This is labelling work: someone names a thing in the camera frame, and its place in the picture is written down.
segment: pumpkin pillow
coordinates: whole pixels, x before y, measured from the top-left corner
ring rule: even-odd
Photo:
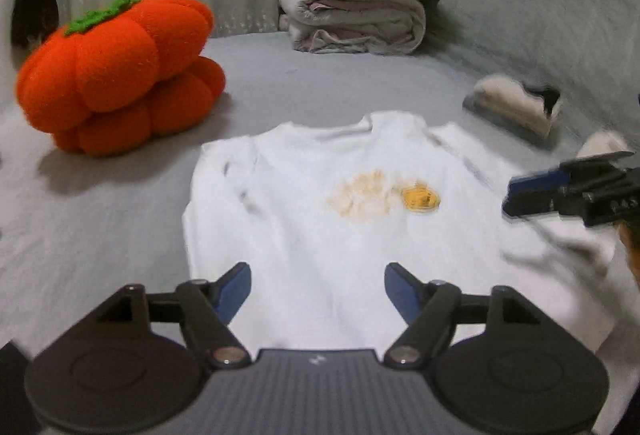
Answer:
[[[124,108],[191,65],[213,23],[197,0],[116,0],[56,31],[29,57],[18,103],[33,128],[50,133]]]
[[[96,113],[78,127],[53,134],[65,151],[92,156],[124,153],[152,135],[176,133],[202,121],[225,88],[225,73],[215,62],[198,58],[186,70],[159,81],[140,100],[108,113]]]

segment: round black disc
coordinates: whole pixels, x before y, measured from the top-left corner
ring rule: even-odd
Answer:
[[[438,358],[432,377],[454,415],[501,434],[591,428],[609,388],[596,357],[566,341],[466,339]]]
[[[36,414],[62,429],[94,434],[153,427],[185,408],[200,386],[198,364],[169,339],[60,339],[28,367]]]

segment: folded comforter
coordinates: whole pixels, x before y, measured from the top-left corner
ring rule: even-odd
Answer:
[[[303,52],[409,54],[424,38],[419,0],[279,0]]]

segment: stain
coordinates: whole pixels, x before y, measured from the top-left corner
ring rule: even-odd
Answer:
[[[402,195],[404,207],[409,211],[433,211],[440,205],[438,194],[421,182],[401,189],[400,194]]]
[[[327,204],[344,218],[365,221],[389,214],[394,203],[385,174],[377,170],[341,184]]]
[[[437,209],[440,198],[419,180],[391,181],[383,171],[376,170],[340,184],[326,203],[343,218],[368,221],[386,216],[396,208],[418,212]]]

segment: rolled towel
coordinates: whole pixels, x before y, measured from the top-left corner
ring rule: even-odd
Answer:
[[[601,130],[587,139],[576,157],[592,157],[618,151],[631,151],[622,135],[615,131]]]
[[[476,83],[463,106],[532,144],[548,146],[561,108],[560,96],[555,87],[525,86],[494,74]]]

